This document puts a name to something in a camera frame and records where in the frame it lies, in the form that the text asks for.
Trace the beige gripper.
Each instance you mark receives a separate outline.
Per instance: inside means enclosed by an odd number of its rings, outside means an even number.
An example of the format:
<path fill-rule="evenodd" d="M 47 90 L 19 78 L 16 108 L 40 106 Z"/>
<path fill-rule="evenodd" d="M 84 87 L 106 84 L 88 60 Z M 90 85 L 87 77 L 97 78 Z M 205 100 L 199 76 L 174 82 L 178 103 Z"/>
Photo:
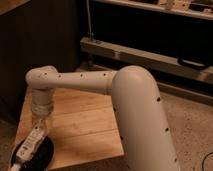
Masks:
<path fill-rule="evenodd" d="M 54 109 L 54 105 L 52 103 L 47 105 L 32 104 L 31 111 L 32 111 L 32 114 L 35 116 L 35 117 L 32 117 L 32 129 L 38 127 L 40 123 L 40 118 L 47 117 L 45 122 L 47 127 L 47 133 L 49 133 L 53 127 L 53 117 L 49 116 L 53 112 L 53 109 Z"/>

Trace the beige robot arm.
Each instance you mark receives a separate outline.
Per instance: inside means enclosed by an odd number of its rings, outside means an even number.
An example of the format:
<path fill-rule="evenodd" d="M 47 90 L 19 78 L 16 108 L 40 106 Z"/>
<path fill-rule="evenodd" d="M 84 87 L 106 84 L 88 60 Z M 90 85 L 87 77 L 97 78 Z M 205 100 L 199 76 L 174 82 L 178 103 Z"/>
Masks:
<path fill-rule="evenodd" d="M 181 171 L 159 88 L 146 69 L 60 73 L 44 66 L 29 70 L 26 82 L 31 111 L 40 118 L 52 113 L 56 88 L 109 95 L 129 171 Z"/>

